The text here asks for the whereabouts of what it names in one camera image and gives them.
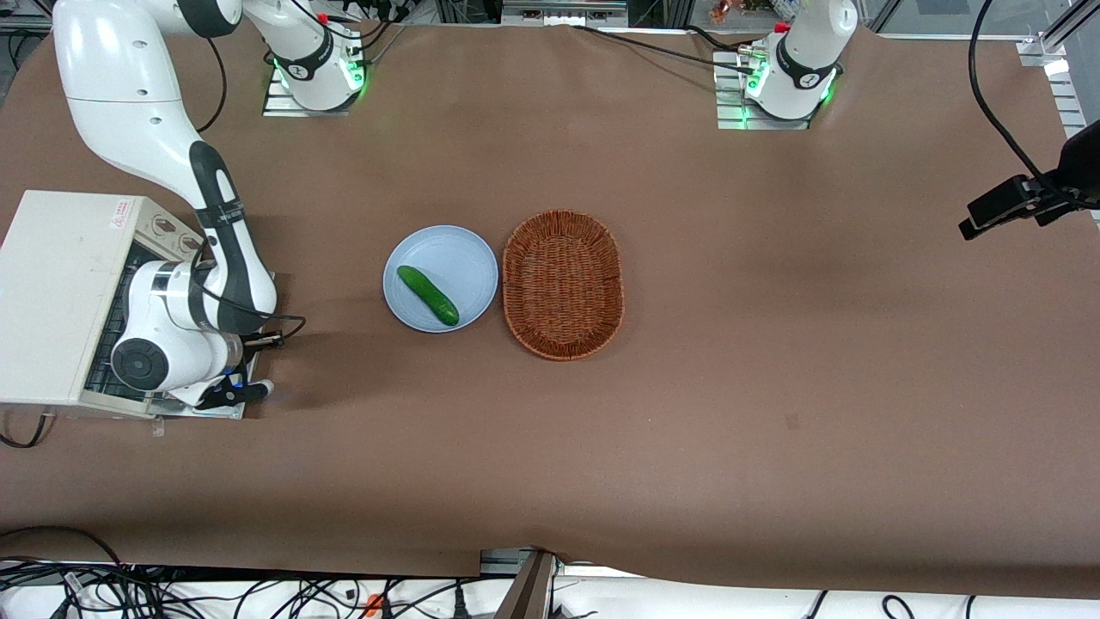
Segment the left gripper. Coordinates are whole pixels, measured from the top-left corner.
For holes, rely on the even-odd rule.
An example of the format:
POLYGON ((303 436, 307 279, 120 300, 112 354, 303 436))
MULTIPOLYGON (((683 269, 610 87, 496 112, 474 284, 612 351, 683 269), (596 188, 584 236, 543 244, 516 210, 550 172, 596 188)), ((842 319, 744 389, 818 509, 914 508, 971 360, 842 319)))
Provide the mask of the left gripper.
MULTIPOLYGON (((1050 187, 1064 194, 1056 197, 1044 189, 1045 211, 1035 215, 1038 226, 1048 226, 1062 215, 1076 211, 1097 211, 1099 201, 1099 121, 1094 121, 1062 145, 1060 161, 1053 172, 1044 174, 1050 187)), ((1028 176, 1014 175, 974 199, 967 206, 968 218, 958 224, 963 239, 970 242, 987 229, 1001 226, 1033 215, 1035 192, 1028 176)))

